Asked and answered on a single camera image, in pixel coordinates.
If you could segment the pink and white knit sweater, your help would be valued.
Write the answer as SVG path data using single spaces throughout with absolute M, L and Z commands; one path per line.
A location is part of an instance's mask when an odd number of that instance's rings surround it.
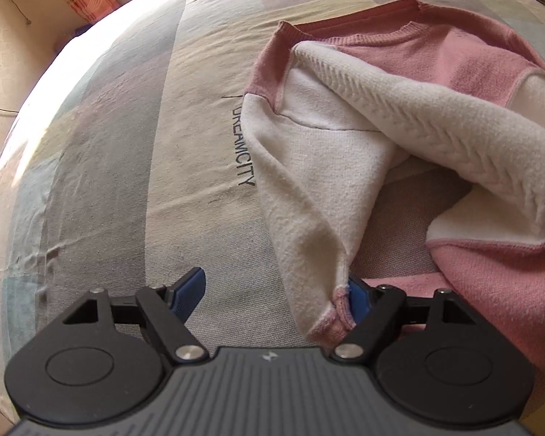
M 506 25 L 397 0 L 280 23 L 241 114 L 267 228 L 302 335 L 354 326 L 350 267 L 389 176 L 410 158 L 472 183 L 428 226 L 434 272 L 377 272 L 426 295 L 448 286 L 545 374 L 545 60 Z

